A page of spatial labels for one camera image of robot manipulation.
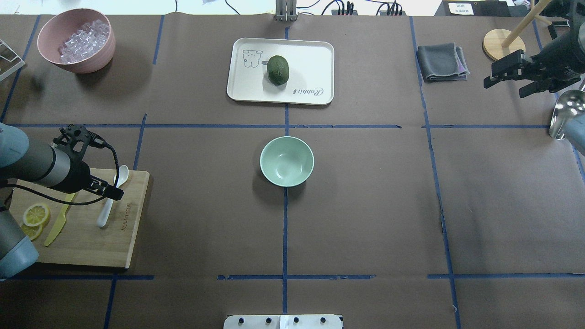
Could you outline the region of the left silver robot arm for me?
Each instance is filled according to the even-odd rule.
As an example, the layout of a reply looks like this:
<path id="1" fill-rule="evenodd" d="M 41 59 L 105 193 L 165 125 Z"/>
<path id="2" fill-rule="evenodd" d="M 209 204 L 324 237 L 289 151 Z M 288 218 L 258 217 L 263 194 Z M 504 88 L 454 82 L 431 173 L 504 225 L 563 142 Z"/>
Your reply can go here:
<path id="1" fill-rule="evenodd" d="M 47 144 L 3 123 L 0 139 L 2 188 L 9 187 L 9 179 L 19 179 L 65 193 L 85 190 L 97 195 L 98 200 L 118 201 L 123 197 L 122 189 L 91 175 L 88 164 L 82 160 L 89 146 L 114 152 L 105 139 L 82 125 L 62 127 L 60 135 Z M 33 265 L 38 251 L 5 204 L 1 204 L 0 229 L 0 276 L 4 281 Z"/>

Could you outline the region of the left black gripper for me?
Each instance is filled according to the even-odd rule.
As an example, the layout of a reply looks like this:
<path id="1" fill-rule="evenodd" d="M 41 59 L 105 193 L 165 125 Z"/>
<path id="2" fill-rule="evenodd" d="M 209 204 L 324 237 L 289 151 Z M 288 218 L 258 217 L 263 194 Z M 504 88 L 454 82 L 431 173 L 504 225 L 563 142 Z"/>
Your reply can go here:
<path id="1" fill-rule="evenodd" d="M 96 195 L 103 195 L 105 198 L 119 201 L 123 198 L 124 191 L 109 185 L 103 179 L 93 176 L 90 172 L 90 167 L 84 161 L 71 162 L 69 169 L 69 190 L 80 191 L 85 190 Z"/>

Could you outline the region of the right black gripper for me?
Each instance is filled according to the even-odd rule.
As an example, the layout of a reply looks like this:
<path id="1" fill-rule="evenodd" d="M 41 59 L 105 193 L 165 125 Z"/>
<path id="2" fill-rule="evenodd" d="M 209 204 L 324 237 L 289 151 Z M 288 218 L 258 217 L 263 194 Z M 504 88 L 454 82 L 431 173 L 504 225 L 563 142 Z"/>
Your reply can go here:
<path id="1" fill-rule="evenodd" d="M 578 20 L 535 56 L 527 58 L 520 49 L 493 62 L 483 85 L 490 88 L 502 81 L 531 80 L 519 89 L 520 98 L 526 98 L 538 92 L 558 92 L 577 83 L 584 72 L 584 21 Z"/>

